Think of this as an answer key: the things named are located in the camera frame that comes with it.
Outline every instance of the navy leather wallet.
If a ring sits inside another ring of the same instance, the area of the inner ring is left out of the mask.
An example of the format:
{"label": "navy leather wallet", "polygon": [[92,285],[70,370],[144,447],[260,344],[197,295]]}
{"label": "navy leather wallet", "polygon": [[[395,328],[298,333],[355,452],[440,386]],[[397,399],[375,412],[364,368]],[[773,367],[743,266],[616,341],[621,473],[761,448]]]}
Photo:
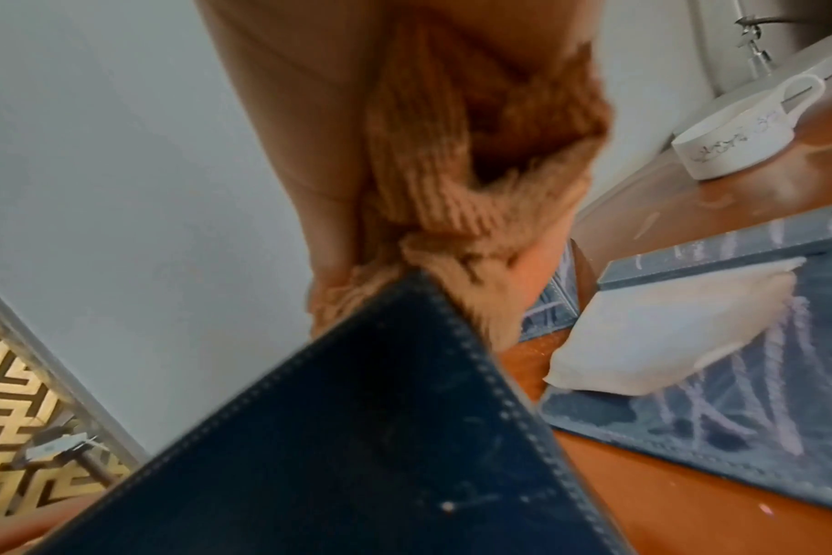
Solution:
{"label": "navy leather wallet", "polygon": [[32,552],[631,551],[531,403],[414,273]]}

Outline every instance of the yellow and black pattern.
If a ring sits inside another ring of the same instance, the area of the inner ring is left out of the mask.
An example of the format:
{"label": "yellow and black pattern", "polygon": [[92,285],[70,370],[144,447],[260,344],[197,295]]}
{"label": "yellow and black pattern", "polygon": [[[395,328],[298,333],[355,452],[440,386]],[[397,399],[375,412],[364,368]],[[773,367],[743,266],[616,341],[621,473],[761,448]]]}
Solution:
{"label": "yellow and black pattern", "polygon": [[[57,395],[0,338],[0,517],[103,490],[77,463],[48,458],[22,469],[11,465],[17,450],[62,410]],[[129,474],[111,453],[97,448],[93,454],[113,474]]]}

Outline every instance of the cup handle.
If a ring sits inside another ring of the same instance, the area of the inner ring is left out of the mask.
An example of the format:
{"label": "cup handle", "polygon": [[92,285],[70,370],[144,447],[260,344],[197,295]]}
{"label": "cup handle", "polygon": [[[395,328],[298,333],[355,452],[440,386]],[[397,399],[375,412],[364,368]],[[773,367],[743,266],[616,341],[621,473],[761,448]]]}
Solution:
{"label": "cup handle", "polygon": [[800,119],[800,116],[803,115],[803,112],[805,112],[809,106],[815,104],[827,89],[825,80],[810,73],[801,73],[800,75],[794,75],[792,78],[786,80],[775,88],[773,95],[776,97],[776,100],[778,100],[779,103],[782,103],[782,101],[784,101],[785,92],[791,87],[791,85],[801,80],[810,81],[812,83],[812,90],[806,94],[806,96],[793,110],[787,113],[788,122],[791,124],[791,127],[796,127],[797,121]]}

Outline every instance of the ribbed fabric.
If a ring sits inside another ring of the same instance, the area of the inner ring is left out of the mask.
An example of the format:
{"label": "ribbed fabric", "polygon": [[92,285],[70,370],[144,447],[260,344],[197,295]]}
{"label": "ribbed fabric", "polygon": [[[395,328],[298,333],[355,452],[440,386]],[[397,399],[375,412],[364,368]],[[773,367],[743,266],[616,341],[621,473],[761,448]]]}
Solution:
{"label": "ribbed fabric", "polygon": [[366,110],[364,263],[314,300],[314,333],[415,267],[491,348],[516,343],[525,307],[508,267],[577,208],[608,134],[592,70],[589,46],[523,75],[436,20],[401,21]]}

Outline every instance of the hand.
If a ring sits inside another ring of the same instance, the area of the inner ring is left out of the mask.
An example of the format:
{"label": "hand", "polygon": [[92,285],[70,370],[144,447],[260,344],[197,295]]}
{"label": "hand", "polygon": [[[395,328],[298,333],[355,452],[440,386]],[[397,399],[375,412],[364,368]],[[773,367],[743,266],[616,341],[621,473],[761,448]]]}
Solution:
{"label": "hand", "polygon": [[[358,206],[369,180],[364,100],[382,61],[390,0],[197,0],[221,58],[304,231],[314,288],[358,262]],[[414,0],[525,71],[592,39],[597,0]],[[512,271],[523,310],[553,274],[574,219],[524,251]]]}

